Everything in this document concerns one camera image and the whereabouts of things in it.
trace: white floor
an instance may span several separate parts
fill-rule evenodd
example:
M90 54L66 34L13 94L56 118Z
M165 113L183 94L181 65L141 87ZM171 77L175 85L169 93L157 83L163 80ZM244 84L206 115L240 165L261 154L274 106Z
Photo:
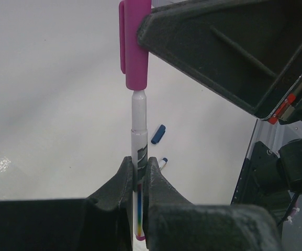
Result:
M188 200L228 204L255 119L150 56L149 156ZM130 155L118 1L0 1L0 199L86 197Z

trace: red part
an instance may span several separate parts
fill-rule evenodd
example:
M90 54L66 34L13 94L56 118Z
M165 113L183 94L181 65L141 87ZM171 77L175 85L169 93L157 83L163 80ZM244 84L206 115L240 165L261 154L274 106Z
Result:
M296 96L294 94L290 93L289 96L287 97L287 99L285 101L283 101L283 103L275 111L273 116L270 119L268 119L268 122L271 124L277 123L278 118L284 113L284 108L286 106L290 106L295 101L295 99L296 99Z

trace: cable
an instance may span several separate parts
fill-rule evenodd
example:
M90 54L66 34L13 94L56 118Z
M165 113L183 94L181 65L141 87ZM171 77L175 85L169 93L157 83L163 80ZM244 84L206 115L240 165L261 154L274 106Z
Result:
M292 200L290 201L290 204L286 210L285 215L282 217L282 219L278 222L277 226L280 226L282 223L285 222L285 220L287 220L288 216L290 215L290 213L292 212L292 209L297 201L299 197L299 193L295 193L292 197Z

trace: black 3d printed part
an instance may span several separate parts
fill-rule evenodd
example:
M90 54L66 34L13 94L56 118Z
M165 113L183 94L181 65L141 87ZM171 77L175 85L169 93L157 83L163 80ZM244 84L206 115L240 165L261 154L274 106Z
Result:
M132 251L131 157L88 198L0 201L0 250Z
M266 210L251 205L193 205L163 177L154 157L145 175L143 222L150 251L282 250Z
M290 94L302 95L302 0L193 0L155 8L138 42L260 119L276 117Z
M246 158L231 204L254 204L261 206L279 222L290 203L287 183L280 179L278 158L268 154L269 148L256 142L251 159Z

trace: blue marker cap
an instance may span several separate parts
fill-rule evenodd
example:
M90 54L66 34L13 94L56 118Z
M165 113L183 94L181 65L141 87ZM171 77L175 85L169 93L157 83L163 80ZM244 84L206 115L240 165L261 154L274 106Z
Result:
M152 144L157 144L161 140L162 136L165 134L166 127L162 124L159 126L158 130L156 131L155 135L151 139Z

